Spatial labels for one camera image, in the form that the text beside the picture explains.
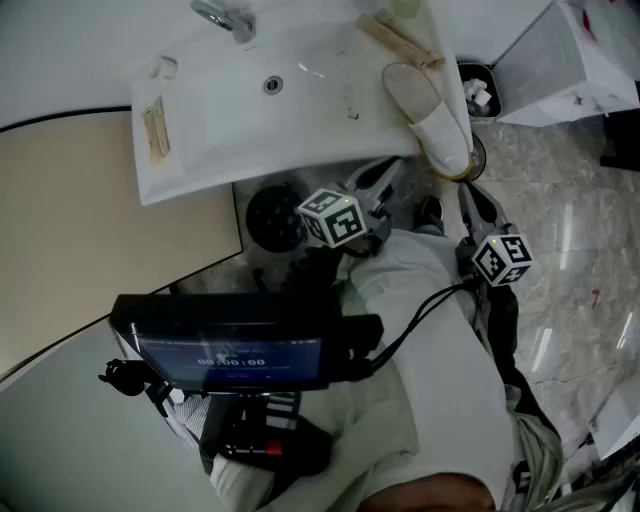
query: wooden stick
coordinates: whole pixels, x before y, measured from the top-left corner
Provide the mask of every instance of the wooden stick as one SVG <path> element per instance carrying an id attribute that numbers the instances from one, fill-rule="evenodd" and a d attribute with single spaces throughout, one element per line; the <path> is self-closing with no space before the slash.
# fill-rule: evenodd
<path id="1" fill-rule="evenodd" d="M 438 55 L 437 52 L 433 50 L 422 50 L 389 28 L 390 26 L 397 26 L 390 13 L 386 11 L 384 11 L 384 13 L 379 12 L 376 14 L 376 17 L 378 16 L 384 20 L 385 24 L 380 23 L 380 21 L 371 16 L 363 14 L 356 20 L 355 26 L 403 57 L 412 60 L 418 69 L 424 67 L 437 68 L 444 62 L 444 59 Z"/>

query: black cable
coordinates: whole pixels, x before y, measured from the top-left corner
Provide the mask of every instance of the black cable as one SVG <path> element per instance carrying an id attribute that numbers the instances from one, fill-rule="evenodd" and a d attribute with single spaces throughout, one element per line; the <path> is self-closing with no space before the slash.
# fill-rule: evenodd
<path id="1" fill-rule="evenodd" d="M 352 258 L 368 258 L 371 256 L 369 251 L 354 251 L 353 249 L 349 249 L 348 247 L 342 246 L 342 252 L 344 252 L 347 256 L 351 256 Z"/>
<path id="2" fill-rule="evenodd" d="M 589 433 L 587 434 L 587 437 L 584 438 L 584 440 L 578 445 L 578 447 L 574 450 L 574 452 L 567 457 L 566 459 L 564 459 L 565 462 L 568 462 L 569 460 L 571 460 L 573 458 L 573 456 L 578 453 L 580 451 L 580 449 L 583 446 L 587 446 L 587 445 L 592 445 L 593 444 L 593 436 Z"/>
<path id="3" fill-rule="evenodd" d="M 108 114 L 111 112 L 131 112 L 131 105 L 122 105 L 119 107 L 97 107 L 97 108 L 85 108 L 80 110 L 69 110 L 67 112 L 57 112 L 56 114 L 49 114 L 46 116 L 33 117 L 25 121 L 19 121 L 17 123 L 9 124 L 7 126 L 0 126 L 0 133 L 8 132 L 14 128 L 21 128 L 30 124 L 42 123 L 43 121 L 52 121 L 53 119 L 61 119 L 63 117 L 84 116 L 87 114 Z"/>
<path id="4" fill-rule="evenodd" d="M 471 328 L 475 329 L 476 320 L 478 319 L 478 313 L 480 313 L 480 290 L 476 290 L 476 311 L 473 313 L 473 322 L 471 322 Z"/>
<path id="5" fill-rule="evenodd" d="M 380 354 L 378 354 L 373 361 L 371 361 L 371 369 L 376 372 L 377 370 L 379 370 L 383 365 L 385 365 L 389 359 L 391 359 L 391 357 L 393 356 L 393 354 L 396 353 L 396 351 L 398 350 L 398 348 L 400 348 L 400 345 L 402 345 L 402 343 L 404 342 L 404 340 L 407 338 L 407 336 L 409 336 L 409 334 L 411 334 L 411 332 L 418 326 L 418 324 L 420 322 L 422 322 L 422 320 L 425 319 L 425 317 L 431 313 L 435 308 L 437 308 L 440 304 L 442 304 L 443 302 L 445 302 L 449 297 L 451 297 L 455 292 L 457 292 L 458 290 L 463 290 L 463 289 L 468 289 L 470 286 L 470 282 L 467 283 L 463 283 L 463 284 L 456 284 L 453 286 L 449 286 L 447 288 L 444 288 L 443 290 L 440 290 L 439 292 L 434 293 L 433 295 L 431 295 L 429 298 L 427 298 L 418 308 L 418 310 L 416 311 L 416 313 L 413 315 L 413 318 L 411 319 L 411 321 L 409 322 L 409 324 L 407 325 L 407 328 L 404 330 L 404 332 L 398 336 L 398 338 L 391 343 L 391 345 L 389 345 L 386 349 L 384 349 Z M 438 302 L 436 302 L 433 306 L 431 306 L 425 313 L 423 313 L 424 309 L 429 305 L 429 303 L 435 299 L 437 299 L 438 297 L 440 297 L 441 295 L 446 294 L 442 299 L 440 299 Z"/>

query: faucet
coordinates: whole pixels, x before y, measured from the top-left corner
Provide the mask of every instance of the faucet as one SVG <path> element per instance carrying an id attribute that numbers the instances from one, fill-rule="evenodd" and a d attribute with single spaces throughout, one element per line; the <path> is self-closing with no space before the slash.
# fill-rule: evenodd
<path id="1" fill-rule="evenodd" d="M 223 5 L 217 7 L 201 0 L 193 0 L 191 8 L 211 23 L 231 32 L 238 44 L 248 43 L 256 33 L 253 17 L 243 16 L 237 9 L 227 9 Z"/>

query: sink basin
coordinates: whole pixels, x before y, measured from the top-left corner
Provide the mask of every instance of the sink basin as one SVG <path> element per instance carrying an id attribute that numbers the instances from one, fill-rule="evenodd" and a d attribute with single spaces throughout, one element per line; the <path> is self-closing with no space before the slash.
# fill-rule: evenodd
<path id="1" fill-rule="evenodd" d="M 350 0 L 296 0 L 256 12 L 247 44 L 203 21 L 163 51 L 176 77 L 132 87 L 142 203 L 284 169 L 418 154 L 380 79 L 399 58 L 353 27 L 359 15 Z M 158 95 L 171 152 L 151 165 L 136 112 Z"/>

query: white box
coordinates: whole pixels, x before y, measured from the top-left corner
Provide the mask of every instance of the white box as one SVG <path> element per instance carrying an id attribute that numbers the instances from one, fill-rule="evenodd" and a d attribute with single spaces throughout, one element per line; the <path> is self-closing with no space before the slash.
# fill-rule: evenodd
<path id="1" fill-rule="evenodd" d="M 317 190 L 298 212 L 309 233 L 332 248 L 367 232 L 358 200 L 333 190 Z"/>
<path id="2" fill-rule="evenodd" d="M 591 32 L 602 52 L 634 80 L 640 80 L 640 3 L 583 0 Z"/>
<path id="3" fill-rule="evenodd" d="M 504 123 L 548 126 L 640 107 L 634 80 L 583 27 L 582 9 L 558 0 L 493 73 Z"/>
<path id="4" fill-rule="evenodd" d="M 471 258 L 491 286 L 515 283 L 533 264 L 524 235 L 489 235 Z"/>

